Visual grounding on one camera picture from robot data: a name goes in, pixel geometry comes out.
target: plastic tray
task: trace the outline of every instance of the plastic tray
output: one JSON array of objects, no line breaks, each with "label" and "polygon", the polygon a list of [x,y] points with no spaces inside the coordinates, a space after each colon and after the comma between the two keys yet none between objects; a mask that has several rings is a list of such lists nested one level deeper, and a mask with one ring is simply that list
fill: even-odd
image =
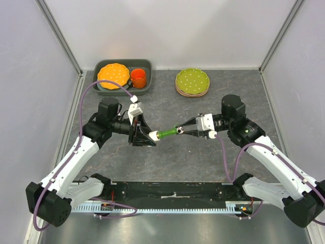
[{"label": "plastic tray", "polygon": [[[100,61],[95,67],[92,81],[93,82],[97,81],[97,74],[99,73],[101,68],[105,67],[106,65],[114,64],[114,63],[125,65],[129,69],[130,73],[134,69],[138,69],[138,68],[144,69],[144,71],[146,72],[146,76],[147,76],[146,86],[142,89],[137,89],[137,88],[129,87],[128,85],[125,85],[125,88],[128,87],[127,90],[130,93],[132,93],[133,95],[143,95],[149,91],[150,86],[151,86],[152,65],[151,65],[151,62],[146,59],[107,59],[107,60]],[[93,89],[99,95],[102,95],[102,96],[127,96],[127,94],[121,89],[108,90],[108,89],[103,88],[100,84],[94,85]]]}]

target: white bracket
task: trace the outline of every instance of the white bracket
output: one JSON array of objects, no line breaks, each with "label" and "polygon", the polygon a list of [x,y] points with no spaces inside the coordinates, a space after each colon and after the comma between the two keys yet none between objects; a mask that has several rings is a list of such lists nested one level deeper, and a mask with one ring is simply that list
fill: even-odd
[{"label": "white bracket", "polygon": [[196,118],[198,131],[214,131],[212,113],[204,114]]},{"label": "white bracket", "polygon": [[99,179],[89,178],[85,182],[71,187],[65,197],[72,199],[70,205],[73,209],[90,198],[100,195],[103,188],[104,184]]},{"label": "white bracket", "polygon": [[141,102],[130,104],[127,115],[130,120],[130,124],[133,123],[133,118],[143,113],[143,105]]},{"label": "white bracket", "polygon": [[284,208],[282,199],[289,196],[288,191],[284,187],[278,187],[273,184],[266,183],[257,179],[256,177],[249,178],[247,181],[245,181],[243,189],[248,196],[262,199],[282,210]]}]

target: cable clip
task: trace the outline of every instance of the cable clip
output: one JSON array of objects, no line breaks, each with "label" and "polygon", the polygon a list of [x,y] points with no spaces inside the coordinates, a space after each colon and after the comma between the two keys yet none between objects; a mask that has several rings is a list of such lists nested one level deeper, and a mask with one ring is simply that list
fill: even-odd
[{"label": "cable clip", "polygon": [[138,98],[136,95],[133,95],[131,98],[130,98],[131,102],[135,103],[138,101]]},{"label": "cable clip", "polygon": [[216,138],[216,135],[217,135],[217,132],[216,131],[209,131],[208,132],[208,136],[211,139],[215,139]]},{"label": "cable clip", "polygon": [[272,155],[278,155],[279,153],[277,152],[277,150],[275,150],[275,149],[273,149],[273,151],[272,151]]}]

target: green plate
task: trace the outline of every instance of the green plate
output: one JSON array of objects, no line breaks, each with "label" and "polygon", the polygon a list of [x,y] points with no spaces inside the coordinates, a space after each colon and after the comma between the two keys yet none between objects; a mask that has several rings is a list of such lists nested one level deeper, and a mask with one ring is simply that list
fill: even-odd
[{"label": "green plate", "polygon": [[178,73],[176,84],[182,92],[196,95],[209,88],[210,79],[202,70],[189,68]]}]

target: gray floor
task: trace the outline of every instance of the gray floor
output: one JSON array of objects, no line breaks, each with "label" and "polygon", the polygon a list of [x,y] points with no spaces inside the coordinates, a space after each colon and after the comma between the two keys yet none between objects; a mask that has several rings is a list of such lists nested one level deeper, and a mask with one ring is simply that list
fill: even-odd
[{"label": "gray floor", "polygon": [[[153,71],[150,92],[139,96],[145,107],[145,119],[153,130],[167,130],[198,113],[220,113],[221,99],[227,94],[236,94],[246,104],[248,118],[258,123],[279,147],[279,140],[272,120],[261,78],[257,70],[208,70],[211,85],[209,92],[201,98],[186,98],[175,90],[175,77],[179,71]],[[91,83],[93,72],[88,71],[85,85]],[[83,106],[83,123],[97,111],[103,97],[92,89]],[[128,97],[118,97],[127,109]],[[78,135],[75,118],[68,148]],[[224,138],[227,160],[232,169],[239,148]],[[249,172],[267,182],[276,178],[257,160],[244,155],[238,175]],[[216,140],[205,140],[190,136],[164,138],[156,147],[132,147],[125,135],[113,135],[102,149],[93,156],[78,174],[90,176],[100,173],[112,180],[134,181],[225,181],[220,144]]]},{"label": "gray floor", "polygon": [[43,244],[311,244],[307,229],[294,225],[277,207],[264,205],[251,220],[214,214],[138,215],[99,220],[73,213],[63,226],[42,233]]}]

